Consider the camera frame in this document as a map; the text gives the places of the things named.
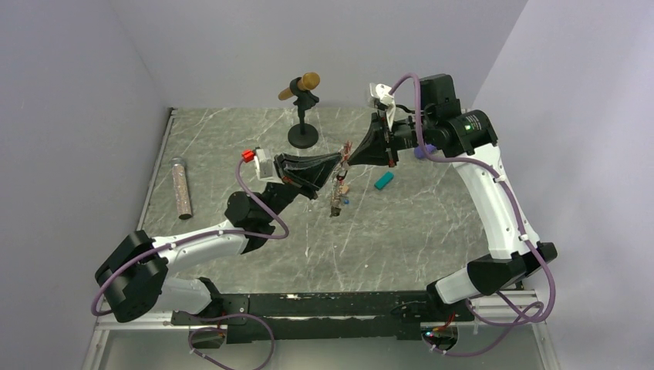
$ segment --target microphone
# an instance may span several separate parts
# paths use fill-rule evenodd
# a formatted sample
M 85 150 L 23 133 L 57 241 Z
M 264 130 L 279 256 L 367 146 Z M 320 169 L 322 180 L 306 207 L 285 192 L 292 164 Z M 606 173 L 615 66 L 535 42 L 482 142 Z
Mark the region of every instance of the microphone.
M 298 89 L 301 91 L 310 91 L 315 89 L 316 86 L 320 83 L 320 76 L 316 72 L 305 73 L 300 79 L 298 79 Z M 286 100 L 294 96 L 290 87 L 283 89 L 277 97 L 280 100 Z

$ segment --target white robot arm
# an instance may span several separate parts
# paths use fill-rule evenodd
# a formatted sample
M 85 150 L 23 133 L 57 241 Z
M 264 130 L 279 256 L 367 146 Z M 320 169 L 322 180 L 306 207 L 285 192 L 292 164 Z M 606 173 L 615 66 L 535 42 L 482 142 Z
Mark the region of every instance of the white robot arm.
M 218 316 L 212 302 L 219 295 L 208 279 L 182 280 L 168 277 L 217 257 L 254 251 L 268 239 L 288 236 L 288 227 L 278 217 L 298 195 L 315 199 L 317 191 L 342 162 L 341 153 L 299 157 L 271 156 L 267 150 L 246 150 L 237 168 L 237 180 L 244 191 L 230 195 L 221 224 L 190 233 L 150 238 L 143 230 L 128 235 L 96 272 L 100 292 L 93 300 L 95 315 L 113 313 L 118 322 L 155 311 L 186 311 Z M 255 160 L 257 175 L 267 182 L 263 193 L 252 193 L 240 177 L 241 164 Z M 276 220 L 284 229 L 274 235 Z M 104 295 L 110 311 L 98 311 Z
M 373 114 L 370 128 L 347 160 L 359 164 L 394 167 L 399 150 L 425 143 L 434 145 L 444 157 L 427 157 L 452 163 L 470 191 L 486 231 L 489 254 L 467 263 L 450 276 L 427 285 L 436 308 L 443 313 L 465 310 L 468 298 L 490 295 L 533 274 L 557 257 L 553 243 L 541 242 L 513 195 L 502 163 L 497 136 L 490 120 L 479 110 L 463 111 L 454 92 L 452 77 L 445 74 L 417 80 L 416 122 L 412 117 L 393 121 L 394 89 L 370 87 Z

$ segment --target marble table surface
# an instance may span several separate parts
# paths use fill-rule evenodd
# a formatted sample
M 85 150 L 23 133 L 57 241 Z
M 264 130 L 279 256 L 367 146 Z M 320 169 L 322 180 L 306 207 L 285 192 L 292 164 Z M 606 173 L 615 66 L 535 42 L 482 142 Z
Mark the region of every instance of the marble table surface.
M 181 234 L 222 222 L 227 198 L 240 187 L 234 168 L 242 150 L 256 146 L 273 154 L 332 153 L 346 140 L 356 148 L 370 122 L 368 108 L 321 108 L 307 113 L 320 133 L 310 149 L 292 147 L 286 135 L 293 109 L 179 109 L 163 152 L 143 229 L 151 236 Z M 179 220 L 170 159 L 187 161 L 194 216 Z M 386 171 L 395 175 L 383 190 L 373 186 Z M 264 184 L 246 165 L 254 191 Z M 298 197 L 281 213 L 291 235 L 270 240 L 248 254 L 206 261 L 178 274 L 210 278 L 223 293 L 395 291 L 427 284 L 487 253 L 484 229 L 457 172 L 449 165 L 399 154 L 395 168 L 355 166 L 346 179 L 349 201 L 329 216 L 325 185 L 317 200 Z

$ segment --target white wall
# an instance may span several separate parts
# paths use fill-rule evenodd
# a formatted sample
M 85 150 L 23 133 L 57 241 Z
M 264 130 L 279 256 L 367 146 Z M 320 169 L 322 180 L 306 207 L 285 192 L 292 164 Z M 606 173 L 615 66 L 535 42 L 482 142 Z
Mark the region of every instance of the white wall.
M 370 82 L 448 72 L 470 105 L 526 0 L 110 0 L 173 106 L 288 106 L 315 70 L 322 105 L 362 106 Z M 399 98 L 411 103 L 410 86 Z
M 79 368 L 167 109 L 106 0 L 0 6 L 0 368 Z
M 651 1 L 530 0 L 474 104 L 559 250 L 548 323 L 563 369 L 654 363 L 653 60 Z

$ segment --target glitter tube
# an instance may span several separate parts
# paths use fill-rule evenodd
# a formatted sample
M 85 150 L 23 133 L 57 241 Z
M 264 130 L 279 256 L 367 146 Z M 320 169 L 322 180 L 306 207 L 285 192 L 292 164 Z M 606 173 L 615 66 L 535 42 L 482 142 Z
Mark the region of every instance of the glitter tube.
M 188 220 L 193 216 L 188 196 L 188 185 L 186 181 L 186 162 L 180 157 L 170 160 L 173 167 L 173 185 L 175 188 L 175 200 L 177 201 L 177 216 L 180 220 Z

